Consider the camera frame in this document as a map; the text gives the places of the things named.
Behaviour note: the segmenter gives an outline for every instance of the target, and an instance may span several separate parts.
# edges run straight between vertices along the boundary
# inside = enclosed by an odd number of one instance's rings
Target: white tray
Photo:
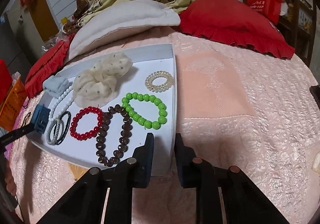
[[[131,49],[122,50],[133,62],[132,68],[129,72],[118,80],[116,91],[119,93],[118,97],[102,107],[102,111],[108,111],[109,106],[115,106],[116,104],[122,104],[121,99],[125,97],[127,92],[133,93],[148,93],[154,94],[160,98],[167,106],[167,123],[161,125],[160,129],[145,129],[137,122],[132,122],[132,137],[128,144],[128,150],[124,153],[124,157],[121,160],[132,156],[134,149],[144,144],[147,133],[151,132],[155,137],[155,147],[152,164],[152,176],[164,175],[171,166],[174,138],[176,132],[177,121],[177,70],[176,61],[171,44],[156,44],[150,46],[136,47]],[[63,69],[58,75],[67,77],[70,82],[73,82],[76,75],[85,69],[91,68],[98,60],[103,59],[103,56],[99,56],[90,60],[86,60],[75,64],[69,68]],[[145,79],[151,73],[164,70],[169,72],[175,79],[175,85],[169,90],[162,93],[152,93],[144,85]],[[164,78],[158,78],[155,84],[162,84],[165,82]],[[65,99],[58,105],[56,111],[60,111],[64,104],[70,99],[73,91],[71,91]],[[47,93],[41,98],[39,104],[44,104],[45,107],[51,108],[53,99]],[[141,116],[150,121],[156,121],[158,118],[159,109],[151,102],[144,102],[132,99],[130,105]],[[79,112],[79,108],[74,102],[69,107],[72,118]],[[111,119],[110,128],[106,136],[106,156],[110,158],[113,156],[113,151],[117,149],[119,143],[121,126],[123,124],[122,116],[115,114]],[[97,116],[95,114],[85,115],[79,121],[77,126],[77,132],[84,133],[93,129],[97,125]],[[70,136],[70,132],[65,140],[60,145],[48,145],[46,141],[46,132],[40,135],[36,132],[32,132],[27,135],[34,145],[42,150],[52,153],[70,163],[91,168],[97,166],[101,169],[106,169],[103,164],[98,163],[98,157],[96,155],[96,139],[88,139],[86,141],[78,141]]]

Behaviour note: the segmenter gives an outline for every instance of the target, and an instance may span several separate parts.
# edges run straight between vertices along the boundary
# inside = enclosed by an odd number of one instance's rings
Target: pink quilt
[[[177,132],[185,145],[214,166],[238,165],[291,224],[307,223],[320,194],[319,175],[311,170],[320,151],[320,111],[309,92],[317,85],[310,70],[296,55],[275,59],[166,27],[79,60],[168,42],[177,58]],[[195,93],[200,98],[193,102]],[[39,100],[30,101],[22,119]],[[11,167],[27,223],[36,223],[74,182],[65,161],[26,138],[15,142]],[[132,223],[195,223],[195,190],[180,187],[173,167],[147,189],[134,189]]]

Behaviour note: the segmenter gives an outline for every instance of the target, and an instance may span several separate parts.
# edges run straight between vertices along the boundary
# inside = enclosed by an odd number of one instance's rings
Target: orange basket
[[[0,112],[0,126],[7,131],[12,131],[14,122],[22,108],[27,93],[21,80],[18,79],[6,98]]]

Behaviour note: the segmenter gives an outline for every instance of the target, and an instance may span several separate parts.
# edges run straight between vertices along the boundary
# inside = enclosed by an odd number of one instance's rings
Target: brown beaded bracelet
[[[123,116],[124,124],[122,125],[122,131],[120,133],[121,137],[119,138],[120,145],[118,146],[118,150],[114,150],[114,157],[110,157],[108,160],[106,157],[106,152],[104,150],[104,148],[106,147],[104,142],[106,141],[105,137],[109,129],[111,118],[115,113],[120,113]],[[99,163],[103,163],[105,166],[111,167],[112,165],[119,163],[120,159],[123,157],[123,153],[128,150],[127,144],[129,143],[129,137],[131,137],[130,130],[132,129],[132,119],[129,117],[128,112],[119,104],[115,105],[115,107],[110,106],[108,108],[108,112],[103,113],[102,116],[102,125],[99,126],[98,136],[96,138],[96,148],[98,149],[96,155],[99,157]]]

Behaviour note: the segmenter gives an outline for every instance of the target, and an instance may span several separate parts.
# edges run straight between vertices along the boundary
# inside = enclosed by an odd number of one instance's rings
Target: metal rivet
[[[230,171],[232,171],[233,173],[239,173],[240,168],[238,166],[231,166]]]
[[[89,170],[89,173],[90,173],[91,175],[96,175],[96,174],[99,173],[99,168],[97,168],[97,167],[91,168],[91,169]]]
[[[136,158],[131,157],[131,158],[128,158],[128,159],[127,159],[127,163],[129,163],[129,164],[134,164],[134,163],[136,163],[136,162],[137,162],[137,159],[136,159]]]
[[[202,163],[202,159],[201,159],[200,157],[195,157],[195,158],[192,159],[192,161],[193,161],[194,163],[196,163],[196,164]]]

